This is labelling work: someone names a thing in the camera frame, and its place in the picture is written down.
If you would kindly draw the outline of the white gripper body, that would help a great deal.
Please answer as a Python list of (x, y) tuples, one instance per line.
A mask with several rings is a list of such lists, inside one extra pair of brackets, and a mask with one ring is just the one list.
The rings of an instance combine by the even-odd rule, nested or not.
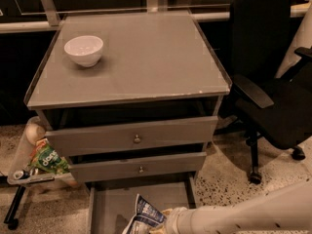
[(177, 221), (180, 214), (185, 211), (187, 211), (187, 208), (185, 207), (174, 208), (171, 210), (164, 223), (166, 234), (179, 234)]

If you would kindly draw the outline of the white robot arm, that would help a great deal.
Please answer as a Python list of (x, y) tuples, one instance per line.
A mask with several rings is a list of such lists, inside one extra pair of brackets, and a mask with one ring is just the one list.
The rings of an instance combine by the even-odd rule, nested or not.
[[(291, 6), (282, 0), (236, 0), (231, 4), (231, 62), (228, 73), (235, 114), (250, 127), (253, 170), (257, 137), (288, 149), (311, 136), (311, 92), (275, 76), (287, 47)], [(229, 234), (246, 230), (309, 230), (309, 180), (230, 207), (175, 208), (167, 234)]]

